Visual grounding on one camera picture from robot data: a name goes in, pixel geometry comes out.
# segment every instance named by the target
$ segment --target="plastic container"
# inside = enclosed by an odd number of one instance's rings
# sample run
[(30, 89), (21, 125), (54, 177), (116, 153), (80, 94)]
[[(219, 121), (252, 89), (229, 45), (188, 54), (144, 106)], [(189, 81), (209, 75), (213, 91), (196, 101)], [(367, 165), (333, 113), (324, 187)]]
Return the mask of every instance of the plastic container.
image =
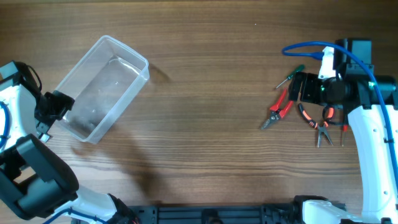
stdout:
[(57, 123), (77, 139), (96, 144), (148, 81), (148, 65), (122, 42), (101, 37), (56, 88), (75, 99)]

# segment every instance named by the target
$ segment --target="wood grain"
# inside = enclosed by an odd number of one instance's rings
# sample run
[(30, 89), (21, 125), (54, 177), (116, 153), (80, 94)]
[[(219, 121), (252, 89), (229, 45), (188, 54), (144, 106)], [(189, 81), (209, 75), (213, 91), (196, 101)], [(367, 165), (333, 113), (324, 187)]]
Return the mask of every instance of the wood grain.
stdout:
[[(52, 91), (105, 34), (150, 62), (150, 82), (97, 145), (54, 126), (48, 147), (81, 185), (129, 205), (234, 205), (322, 195), (360, 213), (355, 141), (316, 131), (294, 107), (266, 131), (259, 126), (279, 96), (274, 88), (308, 58), (283, 46), (344, 37), (373, 40), (381, 75), (395, 75), (396, 1), (153, 1), (0, 5), (0, 64), (20, 60)], [(322, 109), (306, 105), (317, 119)], [(1, 223), (21, 223), (0, 204)], [(34, 219), (31, 223), (41, 223)], [(59, 222), (68, 222), (67, 218)]]

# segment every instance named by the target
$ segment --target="red pruning shears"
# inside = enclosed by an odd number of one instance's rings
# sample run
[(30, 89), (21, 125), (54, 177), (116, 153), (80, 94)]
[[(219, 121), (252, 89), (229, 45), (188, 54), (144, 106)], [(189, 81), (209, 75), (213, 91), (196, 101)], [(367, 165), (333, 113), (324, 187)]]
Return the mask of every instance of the red pruning shears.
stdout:
[(266, 122), (264, 122), (264, 124), (261, 126), (262, 130), (268, 128), (272, 124), (274, 124), (277, 121), (279, 121), (280, 119), (282, 119), (286, 115), (286, 113), (289, 111), (289, 109), (292, 107), (293, 101), (289, 100), (289, 102), (287, 103), (287, 105), (285, 106), (284, 109), (281, 110), (279, 108), (280, 105), (282, 104), (283, 100), (285, 99), (286, 94), (287, 94), (287, 89), (284, 89), (284, 91), (282, 92), (282, 95), (278, 99), (278, 102), (269, 108), (269, 110), (271, 110), (271, 115), (270, 115), (269, 119)]
[(321, 146), (321, 135), (322, 133), (325, 134), (326, 138), (329, 140), (330, 144), (333, 145), (330, 137), (329, 137), (329, 133), (326, 130), (326, 128), (329, 126), (328, 122), (332, 119), (334, 113), (335, 113), (335, 109), (334, 108), (329, 108), (328, 109), (328, 114), (327, 117), (325, 119), (325, 121), (323, 122), (323, 126), (320, 126), (320, 124), (318, 124), (316, 121), (314, 121), (305, 111), (303, 105), (301, 103), (298, 104), (298, 110), (300, 110), (301, 116), (304, 118), (304, 120), (306, 122), (309, 123), (309, 125), (315, 129), (318, 129), (318, 147)]

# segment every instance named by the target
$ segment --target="wooden tabletop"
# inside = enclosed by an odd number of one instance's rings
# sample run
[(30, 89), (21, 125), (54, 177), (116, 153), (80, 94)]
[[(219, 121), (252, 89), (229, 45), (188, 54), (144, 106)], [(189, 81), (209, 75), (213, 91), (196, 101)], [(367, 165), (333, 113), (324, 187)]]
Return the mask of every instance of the wooden tabletop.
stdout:
[[(259, 127), (289, 72), (301, 63), (307, 72), (320, 68), (310, 58), (283, 56), (286, 45), (369, 37), (376, 73), (395, 75), (396, 1), (18, 2), (0, 4), (0, 65), (32, 65), (44, 91), (102, 35), (150, 62), (150, 81), (98, 144), (50, 130), (48, 147), (81, 185), (128, 205), (252, 205), (309, 194), (360, 213), (351, 131), (341, 147), (340, 130), (330, 128), (335, 146), (324, 139), (318, 149), (317, 132), (296, 106), (273, 127)], [(305, 106), (321, 119), (320, 106)], [(3, 203), (0, 217), (21, 222)]]

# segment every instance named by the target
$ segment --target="black wire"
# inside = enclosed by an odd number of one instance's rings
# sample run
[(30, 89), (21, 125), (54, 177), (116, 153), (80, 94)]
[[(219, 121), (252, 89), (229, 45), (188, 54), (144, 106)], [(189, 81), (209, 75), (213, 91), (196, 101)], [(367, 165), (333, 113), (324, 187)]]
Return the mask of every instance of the black wire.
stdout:
[(32, 68), (32, 66), (27, 65), (28, 68), (30, 68), (33, 73), (36, 75), (37, 81), (39, 81), (39, 90), (42, 91), (42, 81), (40, 80), (39, 75), (36, 73), (36, 71)]
[(332, 125), (336, 125), (336, 126), (343, 126), (343, 125), (344, 125), (343, 122), (334, 122), (334, 121), (331, 121), (331, 118), (330, 118), (330, 119), (326, 119), (326, 118), (325, 118), (326, 111), (327, 111), (329, 108), (334, 108), (334, 107), (332, 107), (332, 106), (330, 106), (330, 105), (326, 105), (326, 106), (323, 108), (323, 111), (322, 111), (322, 118), (323, 118), (328, 124), (332, 124)]

